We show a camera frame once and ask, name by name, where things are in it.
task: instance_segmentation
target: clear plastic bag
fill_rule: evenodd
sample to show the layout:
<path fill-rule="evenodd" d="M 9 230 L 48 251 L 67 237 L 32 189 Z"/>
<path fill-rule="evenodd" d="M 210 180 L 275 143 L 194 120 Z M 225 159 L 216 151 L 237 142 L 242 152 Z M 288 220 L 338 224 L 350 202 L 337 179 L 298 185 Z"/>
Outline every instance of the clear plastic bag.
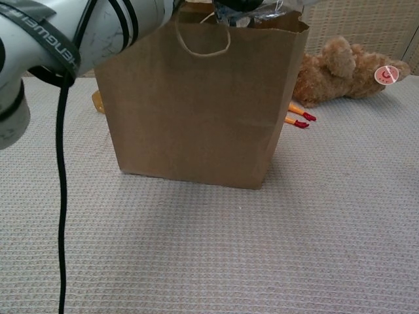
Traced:
<path fill-rule="evenodd" d="M 233 10 L 218 0 L 213 0 L 213 5 L 219 23 L 233 27 L 247 27 L 251 22 L 271 20 L 292 11 L 301 12 L 304 0 L 263 0 L 255 10 L 249 12 Z"/>

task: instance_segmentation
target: black strap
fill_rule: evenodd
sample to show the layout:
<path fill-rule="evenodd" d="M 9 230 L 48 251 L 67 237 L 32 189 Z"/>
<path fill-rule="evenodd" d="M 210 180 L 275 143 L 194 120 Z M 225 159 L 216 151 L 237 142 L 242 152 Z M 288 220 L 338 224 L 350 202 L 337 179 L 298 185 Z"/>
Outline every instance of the black strap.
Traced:
<path fill-rule="evenodd" d="M 118 16 L 120 26 L 122 28 L 123 43 L 122 43 L 121 51 L 123 51 L 128 46 L 128 40 L 129 40 L 129 34 L 130 34 L 130 31 L 128 29 L 128 22 L 125 18 L 124 11 L 122 11 L 118 1 L 109 0 L 109 3 L 112 5 L 113 9 L 115 10 L 115 13 Z"/>
<path fill-rule="evenodd" d="M 38 23 L 56 14 L 50 7 L 33 0 L 0 0 L 0 3 L 16 8 Z"/>
<path fill-rule="evenodd" d="M 132 46 L 138 39 L 138 19 L 136 11 L 134 10 L 134 7 L 132 6 L 132 3 L 130 0 L 122 0 L 122 2 L 125 4 L 126 9 L 128 10 L 128 14 L 130 15 L 131 24 L 132 24 Z"/>
<path fill-rule="evenodd" d="M 24 100 L 24 97 L 25 97 L 25 86 L 24 86 L 24 81 L 21 80 L 19 94 L 16 97 L 16 99 L 13 101 L 13 104 L 9 108 L 7 108 L 6 111 L 3 111 L 0 114 L 0 122 L 10 118 L 16 112 L 16 110 L 19 109 L 20 104 L 22 103 L 22 100 Z"/>
<path fill-rule="evenodd" d="M 75 80 L 81 62 L 79 50 L 61 31 L 45 20 L 52 13 L 55 14 L 53 10 L 33 0 L 0 0 L 0 14 L 30 34 Z"/>
<path fill-rule="evenodd" d="M 3 44 L 0 38 L 0 72 L 1 70 L 3 70 L 5 61 L 6 61 L 6 49 L 5 49 L 5 45 Z"/>

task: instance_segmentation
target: twisted paper handle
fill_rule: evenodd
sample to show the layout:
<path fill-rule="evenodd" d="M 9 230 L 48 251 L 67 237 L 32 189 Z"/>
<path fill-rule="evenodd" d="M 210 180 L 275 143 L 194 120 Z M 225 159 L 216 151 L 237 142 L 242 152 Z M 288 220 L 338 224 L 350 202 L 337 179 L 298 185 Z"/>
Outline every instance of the twisted paper handle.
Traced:
<path fill-rule="evenodd" d="M 189 49 L 188 46 L 185 44 L 185 41 L 183 40 L 182 34 L 179 30 L 179 16 L 180 16 L 180 13 L 181 13 L 181 8 L 179 9 L 179 12 L 177 13 L 176 20 L 175 20 L 176 37 L 177 37 L 177 41 L 179 42 L 179 44 L 182 46 L 182 48 L 186 52 L 188 52 L 192 56 L 195 56 L 195 57 L 198 57 L 198 58 L 212 58 L 212 57 L 220 56 L 221 54 L 225 54 L 229 50 L 230 44 L 231 44 L 231 36 L 230 36 L 230 31 L 228 30 L 227 26 L 225 26 L 225 30 L 227 32 L 227 45 L 224 49 L 222 49 L 220 51 L 216 51 L 216 52 L 210 52 L 209 54 L 199 54 L 199 53 L 193 52 L 191 49 Z M 204 23 L 208 18 L 210 18 L 213 15 L 214 15 L 214 13 L 211 13 L 210 15 L 208 15 L 206 18 L 204 18 L 200 22 L 200 24 Z"/>

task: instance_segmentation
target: plastic item in bag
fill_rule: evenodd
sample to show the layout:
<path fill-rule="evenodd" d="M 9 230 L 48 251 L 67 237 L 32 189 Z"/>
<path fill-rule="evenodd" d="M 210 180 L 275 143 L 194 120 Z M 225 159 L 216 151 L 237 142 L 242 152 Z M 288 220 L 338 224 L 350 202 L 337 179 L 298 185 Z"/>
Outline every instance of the plastic item in bag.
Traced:
<path fill-rule="evenodd" d="M 227 6 L 229 4 L 228 0 L 213 0 L 217 21 L 232 27 L 247 27 L 251 22 L 258 23 L 272 20 L 292 11 L 301 12 L 306 1 L 252 0 L 244 2 L 242 5 Z"/>

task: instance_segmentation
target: black cable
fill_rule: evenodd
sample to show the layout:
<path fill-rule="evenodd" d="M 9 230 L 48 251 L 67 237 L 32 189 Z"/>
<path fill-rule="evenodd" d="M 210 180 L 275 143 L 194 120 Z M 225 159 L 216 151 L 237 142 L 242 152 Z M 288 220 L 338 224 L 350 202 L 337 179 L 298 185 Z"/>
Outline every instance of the black cable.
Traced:
<path fill-rule="evenodd" d="M 75 38 L 73 39 L 74 45 L 77 49 L 80 48 L 84 32 L 86 31 L 87 24 L 92 15 L 93 9 L 98 0 L 89 0 L 83 15 L 77 27 Z M 65 160 L 64 160 L 64 117 L 65 107 L 67 105 L 68 93 L 70 87 L 74 83 L 74 78 L 69 72 L 66 72 L 61 86 L 60 98 L 58 100 L 57 119 L 56 119 L 56 154 L 58 175 L 60 178 L 60 223 L 58 226 L 58 259 L 60 261 L 60 303 L 58 308 L 59 314 L 64 314 L 65 305 L 65 290 L 67 288 L 67 276 L 65 271 L 65 218 L 67 216 L 67 175 L 65 173 Z"/>
<path fill-rule="evenodd" d="M 57 120 L 56 120 L 56 154 L 58 175 L 60 177 L 60 193 L 61 193 L 61 209 L 60 209 L 60 224 L 58 226 L 58 258 L 60 260 L 60 277 L 61 277 L 61 291 L 60 291 L 60 304 L 59 314 L 64 314 L 65 304 L 65 289 L 67 285 L 67 278 L 65 275 L 65 250 L 64 250 L 64 234 L 65 234 L 65 218 L 67 215 L 67 176 L 65 174 L 65 161 L 64 161 L 64 116 L 65 106 L 67 104 L 67 97 L 69 86 L 71 85 L 72 78 L 66 74 L 63 81 L 63 86 L 58 100 Z"/>

